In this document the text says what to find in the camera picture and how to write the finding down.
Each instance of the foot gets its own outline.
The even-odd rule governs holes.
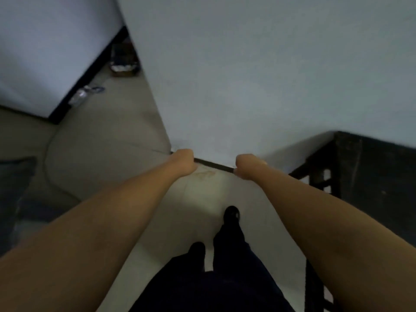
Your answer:
[[[192,244],[188,251],[189,254],[195,255],[197,257],[205,257],[205,244],[202,242],[195,242]]]
[[[236,206],[229,206],[224,212],[224,224],[240,221],[240,211]]]

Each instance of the wall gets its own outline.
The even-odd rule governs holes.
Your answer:
[[[123,24],[115,0],[1,0],[0,105],[48,117]]]
[[[416,0],[119,0],[173,149],[287,170],[344,130],[416,146]]]

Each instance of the left arm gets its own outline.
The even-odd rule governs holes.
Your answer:
[[[0,258],[3,311],[95,311],[193,152],[101,192]]]

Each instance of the hand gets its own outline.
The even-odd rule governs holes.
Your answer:
[[[174,152],[167,163],[175,167],[179,177],[192,174],[198,167],[193,161],[193,151],[191,149],[180,149]]]
[[[237,168],[234,169],[234,174],[244,180],[252,180],[252,172],[263,165],[267,165],[266,161],[254,154],[240,154],[236,157]]]

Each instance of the right arm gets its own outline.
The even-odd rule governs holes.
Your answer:
[[[257,183],[294,241],[345,310],[416,311],[416,248],[352,205],[237,157],[235,174]]]

